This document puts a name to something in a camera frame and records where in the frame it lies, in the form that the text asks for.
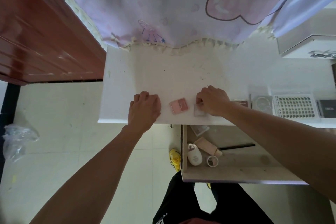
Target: black pants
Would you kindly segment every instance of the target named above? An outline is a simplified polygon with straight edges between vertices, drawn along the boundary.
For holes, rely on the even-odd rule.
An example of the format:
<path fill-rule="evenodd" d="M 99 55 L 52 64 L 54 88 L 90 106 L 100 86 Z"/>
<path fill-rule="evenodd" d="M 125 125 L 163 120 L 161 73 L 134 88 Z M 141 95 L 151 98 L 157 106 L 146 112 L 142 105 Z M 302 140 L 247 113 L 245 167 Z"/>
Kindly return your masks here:
<path fill-rule="evenodd" d="M 212 183 L 217 206 L 210 214 L 202 211 L 194 192 L 195 183 L 182 181 L 181 172 L 171 179 L 153 224 L 179 224 L 192 218 L 219 223 L 273 223 L 257 203 L 236 183 Z"/>

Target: hand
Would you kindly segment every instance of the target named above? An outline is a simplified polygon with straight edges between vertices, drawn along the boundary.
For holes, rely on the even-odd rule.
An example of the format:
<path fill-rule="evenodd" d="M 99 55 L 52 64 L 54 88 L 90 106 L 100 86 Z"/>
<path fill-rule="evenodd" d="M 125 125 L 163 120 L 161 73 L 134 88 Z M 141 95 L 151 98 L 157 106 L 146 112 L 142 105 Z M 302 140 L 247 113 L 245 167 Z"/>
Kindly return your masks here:
<path fill-rule="evenodd" d="M 196 104 L 202 111 L 212 116 L 223 116 L 225 107 L 232 102 L 224 90 L 210 85 L 197 93 Z"/>
<path fill-rule="evenodd" d="M 147 91 L 134 95 L 128 111 L 128 125 L 136 133 L 145 133 L 161 114 L 161 101 L 158 95 Z"/>

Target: tiled floor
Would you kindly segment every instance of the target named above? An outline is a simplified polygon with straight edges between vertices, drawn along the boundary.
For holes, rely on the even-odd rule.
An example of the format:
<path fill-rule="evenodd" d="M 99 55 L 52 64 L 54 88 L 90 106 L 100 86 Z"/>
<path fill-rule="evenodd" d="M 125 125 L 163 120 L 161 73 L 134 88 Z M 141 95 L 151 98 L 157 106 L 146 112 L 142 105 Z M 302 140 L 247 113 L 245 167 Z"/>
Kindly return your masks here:
<path fill-rule="evenodd" d="M 4 223 L 29 223 L 53 193 L 120 132 L 122 124 L 97 123 L 102 87 L 102 82 L 87 82 L 21 88 L 15 122 L 35 129 L 40 140 L 30 143 L 18 162 L 5 164 L 0 222 L 4 218 Z M 175 173 L 168 152 L 179 149 L 179 138 L 179 125 L 154 125 L 143 135 L 102 223 L 152 222 Z M 286 186 L 243 188 L 275 223 L 296 223 Z M 195 192 L 201 209 L 215 208 L 206 184 L 196 184 Z"/>

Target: plastic bag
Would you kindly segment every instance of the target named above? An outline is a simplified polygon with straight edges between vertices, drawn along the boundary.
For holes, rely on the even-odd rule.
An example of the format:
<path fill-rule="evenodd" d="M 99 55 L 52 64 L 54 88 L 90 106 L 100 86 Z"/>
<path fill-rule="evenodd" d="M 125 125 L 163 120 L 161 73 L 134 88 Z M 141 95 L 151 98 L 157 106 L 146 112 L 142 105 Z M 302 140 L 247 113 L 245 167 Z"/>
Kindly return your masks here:
<path fill-rule="evenodd" d="M 23 128 L 15 124 L 5 126 L 6 132 L 3 135 L 3 155 L 6 160 L 15 162 L 26 153 L 26 143 L 35 142 L 38 135 L 30 128 Z"/>

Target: wooden door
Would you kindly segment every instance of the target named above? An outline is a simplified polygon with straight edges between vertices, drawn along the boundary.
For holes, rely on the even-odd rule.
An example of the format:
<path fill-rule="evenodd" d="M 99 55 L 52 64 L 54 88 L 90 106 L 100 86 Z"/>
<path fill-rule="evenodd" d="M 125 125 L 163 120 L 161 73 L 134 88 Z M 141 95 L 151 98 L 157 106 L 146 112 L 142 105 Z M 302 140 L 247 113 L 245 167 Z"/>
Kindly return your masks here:
<path fill-rule="evenodd" d="M 0 79 L 102 79 L 105 51 L 64 0 L 0 0 Z"/>

